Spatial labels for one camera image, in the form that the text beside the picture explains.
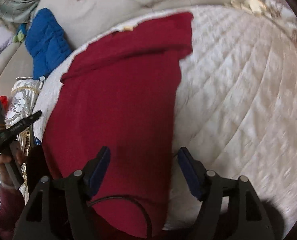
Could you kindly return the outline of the person's left hand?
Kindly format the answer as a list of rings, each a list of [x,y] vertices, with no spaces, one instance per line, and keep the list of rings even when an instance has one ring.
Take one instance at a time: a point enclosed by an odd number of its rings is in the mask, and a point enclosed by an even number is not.
[[[16,160],[19,165],[23,165],[26,162],[27,156],[20,148],[18,141],[12,142],[10,145],[11,155],[1,154],[0,155],[0,181],[6,187],[14,188],[14,183],[11,179],[8,167],[11,161]]]

